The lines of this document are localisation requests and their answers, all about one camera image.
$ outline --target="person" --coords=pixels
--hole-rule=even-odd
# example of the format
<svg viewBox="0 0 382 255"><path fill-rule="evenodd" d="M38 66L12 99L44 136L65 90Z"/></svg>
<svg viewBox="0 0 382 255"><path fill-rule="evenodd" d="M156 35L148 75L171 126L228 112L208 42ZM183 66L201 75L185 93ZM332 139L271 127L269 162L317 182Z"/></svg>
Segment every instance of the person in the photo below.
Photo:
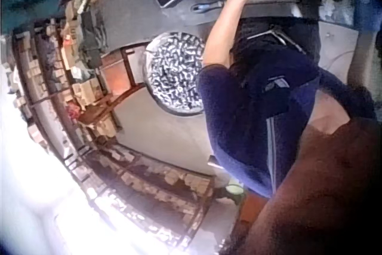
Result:
<svg viewBox="0 0 382 255"><path fill-rule="evenodd" d="M370 205L380 194L381 126L369 93L277 41L250 46L247 58L230 65L246 1L226 1L197 79L218 162L270 198L248 238L225 254L327 254L356 243L371 248L375 234L354 232L380 207Z"/></svg>

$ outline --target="workbench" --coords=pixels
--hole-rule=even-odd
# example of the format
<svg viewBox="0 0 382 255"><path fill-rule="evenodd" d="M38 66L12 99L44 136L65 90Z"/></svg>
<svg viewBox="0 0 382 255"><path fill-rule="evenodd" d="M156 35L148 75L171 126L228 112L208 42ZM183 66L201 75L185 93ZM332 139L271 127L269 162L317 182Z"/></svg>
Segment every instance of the workbench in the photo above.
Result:
<svg viewBox="0 0 382 255"><path fill-rule="evenodd" d="M99 0L97 9L104 20L108 49L144 41L169 31L183 31L204 38L220 10L205 14L190 11L192 5L219 0L181 0L175 7L161 9L155 0ZM245 7L243 17L292 16L290 4L261 4Z"/></svg>

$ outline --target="sleeve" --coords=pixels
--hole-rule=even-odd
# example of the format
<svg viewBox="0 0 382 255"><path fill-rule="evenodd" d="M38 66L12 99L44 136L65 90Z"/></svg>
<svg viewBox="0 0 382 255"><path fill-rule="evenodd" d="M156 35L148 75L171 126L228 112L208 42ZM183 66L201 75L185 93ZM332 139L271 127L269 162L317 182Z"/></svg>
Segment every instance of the sleeve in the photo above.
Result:
<svg viewBox="0 0 382 255"><path fill-rule="evenodd" d="M203 68L197 79L207 129L212 148L223 128L235 117L242 105L248 105L249 95L241 88L229 70L220 64Z"/></svg>

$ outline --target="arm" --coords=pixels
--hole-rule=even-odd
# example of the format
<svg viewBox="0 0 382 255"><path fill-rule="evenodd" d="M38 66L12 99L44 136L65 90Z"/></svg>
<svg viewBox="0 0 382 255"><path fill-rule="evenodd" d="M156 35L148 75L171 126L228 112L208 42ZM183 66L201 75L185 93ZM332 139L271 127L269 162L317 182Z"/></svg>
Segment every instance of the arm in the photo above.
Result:
<svg viewBox="0 0 382 255"><path fill-rule="evenodd" d="M227 0L207 39L204 50L204 65L228 66L229 51L235 39L241 12L247 0Z"/></svg>

